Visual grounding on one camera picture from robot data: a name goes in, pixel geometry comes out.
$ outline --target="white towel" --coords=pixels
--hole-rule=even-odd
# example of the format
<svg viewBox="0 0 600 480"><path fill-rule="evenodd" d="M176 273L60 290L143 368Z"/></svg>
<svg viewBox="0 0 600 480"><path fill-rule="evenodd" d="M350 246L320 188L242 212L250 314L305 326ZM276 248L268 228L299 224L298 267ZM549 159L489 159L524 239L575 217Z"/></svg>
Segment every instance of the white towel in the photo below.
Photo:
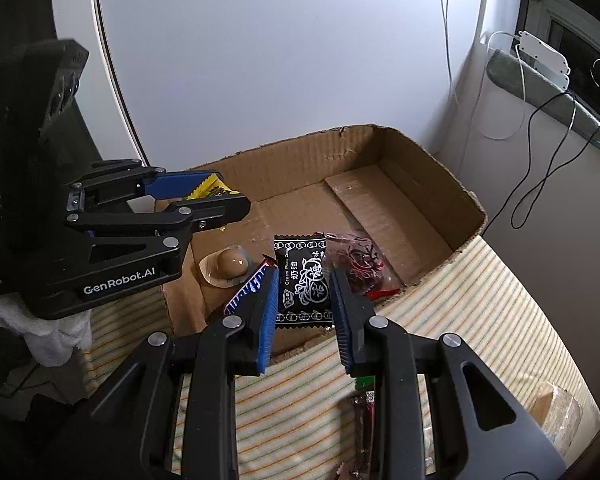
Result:
<svg viewBox="0 0 600 480"><path fill-rule="evenodd" d="M0 326L21 335L33 358L41 365L61 366L74 347L91 347L91 311L63 317L39 319L30 313L19 294L0 296Z"/></svg>

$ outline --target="cardboard box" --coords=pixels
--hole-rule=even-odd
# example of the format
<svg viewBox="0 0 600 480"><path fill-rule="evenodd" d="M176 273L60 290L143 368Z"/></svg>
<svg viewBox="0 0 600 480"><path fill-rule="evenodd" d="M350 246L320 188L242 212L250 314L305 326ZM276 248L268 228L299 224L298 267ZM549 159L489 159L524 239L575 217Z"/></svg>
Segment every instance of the cardboard box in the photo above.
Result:
<svg viewBox="0 0 600 480"><path fill-rule="evenodd" d="M392 128L346 126L237 153L201 168L251 200L247 217L224 230L196 233L183 276L164 286L174 332L198 332L234 294L200 276L208 254L241 244L254 261L274 255L272 238L365 231L405 287L446 264L484 227L485 213L448 170ZM274 354L302 348L328 332L276 330Z"/></svg>

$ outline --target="striped tablecloth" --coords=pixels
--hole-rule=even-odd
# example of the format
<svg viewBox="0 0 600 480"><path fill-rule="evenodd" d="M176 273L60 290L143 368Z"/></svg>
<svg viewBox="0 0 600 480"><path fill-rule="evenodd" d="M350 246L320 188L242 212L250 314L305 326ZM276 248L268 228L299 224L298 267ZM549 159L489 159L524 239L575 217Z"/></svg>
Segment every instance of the striped tablecloth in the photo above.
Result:
<svg viewBox="0 0 600 480"><path fill-rule="evenodd" d="M93 314L85 381L93 391L147 333L166 330L158 290L101 307ZM565 457L571 463L600 428L600 412L560 337L522 284L480 238L455 261L379 312L409 332L438 338L456 332L527 409L544 381L571 394L582 421ZM187 380L176 426L173 471L180 466ZM353 381L335 339L270 366L259 378L236 379L241 480L329 479L353 457ZM425 425L429 413L424 402Z"/></svg>

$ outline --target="brown egg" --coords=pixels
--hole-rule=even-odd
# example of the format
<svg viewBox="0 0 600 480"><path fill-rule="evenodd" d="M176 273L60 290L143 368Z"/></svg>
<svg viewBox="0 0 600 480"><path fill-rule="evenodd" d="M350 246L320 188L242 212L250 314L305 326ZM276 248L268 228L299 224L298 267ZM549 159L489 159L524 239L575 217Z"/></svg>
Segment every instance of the brown egg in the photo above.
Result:
<svg viewBox="0 0 600 480"><path fill-rule="evenodd" d="M216 266L218 275L228 280L237 278L249 270L246 255L238 247L229 247L218 254Z"/></svg>

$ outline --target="yellow candy wrapper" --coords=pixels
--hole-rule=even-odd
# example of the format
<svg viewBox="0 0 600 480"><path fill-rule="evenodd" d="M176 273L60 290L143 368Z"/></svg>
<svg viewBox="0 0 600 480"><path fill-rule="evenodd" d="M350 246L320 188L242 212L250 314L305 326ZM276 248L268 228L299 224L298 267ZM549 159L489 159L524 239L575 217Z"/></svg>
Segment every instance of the yellow candy wrapper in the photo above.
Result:
<svg viewBox="0 0 600 480"><path fill-rule="evenodd" d="M208 196L235 195L238 193L240 192L229 189L227 185L220 180L218 174L213 173L203 180L202 183L187 196L187 200L206 198Z"/></svg>

